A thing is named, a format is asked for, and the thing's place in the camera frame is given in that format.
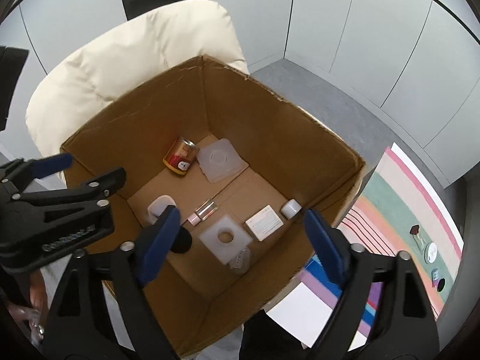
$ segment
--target glass vial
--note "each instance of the glass vial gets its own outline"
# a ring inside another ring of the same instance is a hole
[[[244,247],[229,262],[230,270],[237,275],[243,275],[250,268],[250,249]]]
[[[427,246],[427,243],[420,235],[420,226],[419,225],[412,226],[412,228],[410,229],[410,234],[415,240],[415,243],[417,244],[417,247],[420,250],[420,252],[423,253],[423,251],[425,250],[425,247]]]

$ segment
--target orange stripe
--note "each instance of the orange stripe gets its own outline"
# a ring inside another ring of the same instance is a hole
[[[395,232],[395,230],[390,226],[390,224],[385,220],[385,218],[378,212],[376,207],[365,197],[360,195],[355,202],[355,206],[361,209],[364,214],[369,218],[370,221],[375,223],[376,227],[383,233],[383,235],[388,238],[392,243],[392,246],[395,247],[395,253],[399,251],[408,251],[409,247],[405,242],[400,238],[400,236]],[[428,273],[422,267],[422,264],[418,261],[414,253],[410,253],[412,259],[418,269],[418,273],[423,281],[423,285],[427,290],[428,297],[430,302],[437,312],[440,314],[440,311],[443,308],[443,300],[440,298],[440,295],[431,287],[431,278]]]

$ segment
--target black round object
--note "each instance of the black round object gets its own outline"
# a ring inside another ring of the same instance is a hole
[[[445,287],[445,279],[440,279],[437,285],[437,291],[442,292],[443,287]]]
[[[170,250],[178,254],[186,253],[190,250],[192,242],[190,232],[183,226],[180,226],[180,230]]]

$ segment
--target white card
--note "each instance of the white card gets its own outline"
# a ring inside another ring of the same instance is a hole
[[[245,224],[259,241],[263,241],[283,225],[282,220],[270,205],[257,212]]]

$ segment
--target tin can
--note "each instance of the tin can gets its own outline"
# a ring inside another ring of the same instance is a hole
[[[198,153],[198,147],[188,139],[179,137],[172,145],[163,163],[165,166],[179,175],[187,173],[188,168]]]

